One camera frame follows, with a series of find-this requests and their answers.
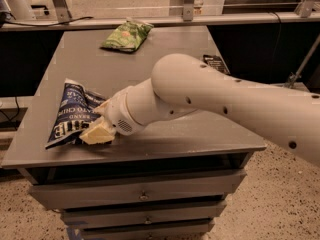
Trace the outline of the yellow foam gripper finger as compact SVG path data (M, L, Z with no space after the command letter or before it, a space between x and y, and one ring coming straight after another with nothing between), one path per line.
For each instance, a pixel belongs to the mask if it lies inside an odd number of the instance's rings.
M100 104L94 109L94 112L103 117L106 117L108 113L108 104L109 100L104 101L102 104Z
M84 130L79 138L86 144L102 144L113 141L115 138L115 128L103 117L99 117Z

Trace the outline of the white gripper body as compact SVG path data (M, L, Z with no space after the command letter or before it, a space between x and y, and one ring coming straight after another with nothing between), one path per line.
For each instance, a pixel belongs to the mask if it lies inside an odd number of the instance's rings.
M105 118L108 119L115 130L122 135L129 136L140 132L144 126L137 123L129 112L127 96L131 86L114 94L107 102Z

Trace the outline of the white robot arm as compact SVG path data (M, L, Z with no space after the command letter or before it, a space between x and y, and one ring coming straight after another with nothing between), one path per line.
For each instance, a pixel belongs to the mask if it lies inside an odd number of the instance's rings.
M320 165L320 103L314 93L228 76L185 54L170 54L151 77L94 109L100 117L80 134L85 143L132 135L153 122L195 110L222 115L278 146Z

